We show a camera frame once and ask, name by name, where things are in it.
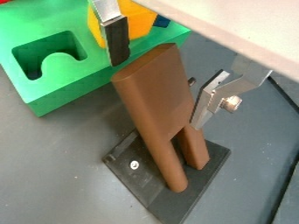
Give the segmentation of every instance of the gray floor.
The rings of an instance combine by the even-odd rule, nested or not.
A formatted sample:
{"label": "gray floor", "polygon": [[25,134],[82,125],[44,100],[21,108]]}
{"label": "gray floor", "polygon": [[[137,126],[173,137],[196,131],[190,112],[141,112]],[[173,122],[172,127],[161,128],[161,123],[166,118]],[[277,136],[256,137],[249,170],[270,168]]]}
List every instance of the gray floor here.
{"label": "gray floor", "polygon": [[273,224],[294,224],[299,221],[299,164],[284,192],[284,198],[277,209]]}
{"label": "gray floor", "polygon": [[278,73],[270,73],[270,77],[299,107],[299,83],[289,80]]}
{"label": "gray floor", "polygon": [[[181,48],[201,83],[234,53],[192,34]],[[0,70],[0,223],[158,223],[101,162],[133,124],[110,85],[42,118]],[[299,115],[265,82],[220,111],[204,135],[232,154],[185,223],[265,223],[299,150]]]}

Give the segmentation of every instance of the green toy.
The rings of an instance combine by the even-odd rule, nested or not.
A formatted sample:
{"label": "green toy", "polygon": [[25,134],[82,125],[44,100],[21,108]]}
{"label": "green toy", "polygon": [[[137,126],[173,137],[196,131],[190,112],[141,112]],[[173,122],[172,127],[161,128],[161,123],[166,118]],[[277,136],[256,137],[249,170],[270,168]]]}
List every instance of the green toy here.
{"label": "green toy", "polygon": [[0,4],[0,64],[37,116],[109,83],[113,73],[161,43],[181,45],[189,30],[170,22],[130,41],[130,57],[110,67],[86,25],[86,0]]}

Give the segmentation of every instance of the bolt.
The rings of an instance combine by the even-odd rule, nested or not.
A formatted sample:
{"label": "bolt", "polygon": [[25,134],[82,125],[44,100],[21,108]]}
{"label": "bolt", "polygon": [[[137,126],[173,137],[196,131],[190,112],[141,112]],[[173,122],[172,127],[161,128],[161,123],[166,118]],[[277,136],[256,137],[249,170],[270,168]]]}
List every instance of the bolt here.
{"label": "bolt", "polygon": [[237,110],[240,103],[241,99],[236,95],[233,95],[225,98],[218,106],[222,109],[225,109],[229,113],[233,113]]}
{"label": "bolt", "polygon": [[138,167],[138,163],[137,163],[137,161],[133,160],[133,161],[130,162],[130,164],[129,164],[129,167],[130,167],[132,170],[136,170],[137,167]]}

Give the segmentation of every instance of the black metal base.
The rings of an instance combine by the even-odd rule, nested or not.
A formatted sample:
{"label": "black metal base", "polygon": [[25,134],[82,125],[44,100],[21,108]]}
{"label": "black metal base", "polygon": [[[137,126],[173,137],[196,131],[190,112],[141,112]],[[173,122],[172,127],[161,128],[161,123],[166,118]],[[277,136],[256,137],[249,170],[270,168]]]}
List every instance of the black metal base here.
{"label": "black metal base", "polygon": [[[229,156],[229,150],[214,143],[206,141],[206,147],[209,162],[200,171],[182,163],[189,184],[180,193],[168,189],[136,130],[102,158],[106,167],[161,223],[182,223]],[[133,160],[138,163],[136,170],[129,167]]]}

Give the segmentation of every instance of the black stand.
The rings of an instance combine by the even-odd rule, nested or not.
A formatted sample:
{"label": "black stand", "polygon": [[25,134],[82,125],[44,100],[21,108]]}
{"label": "black stand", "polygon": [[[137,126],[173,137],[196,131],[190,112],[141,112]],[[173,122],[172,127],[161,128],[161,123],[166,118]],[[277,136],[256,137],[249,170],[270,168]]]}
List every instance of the black stand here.
{"label": "black stand", "polygon": [[[229,150],[214,143],[206,141],[206,147],[209,162],[200,171],[182,163],[189,184],[180,193],[168,189],[136,130],[102,158],[106,167],[161,223],[182,223],[229,156]],[[129,166],[132,161],[138,163],[134,170]]]}

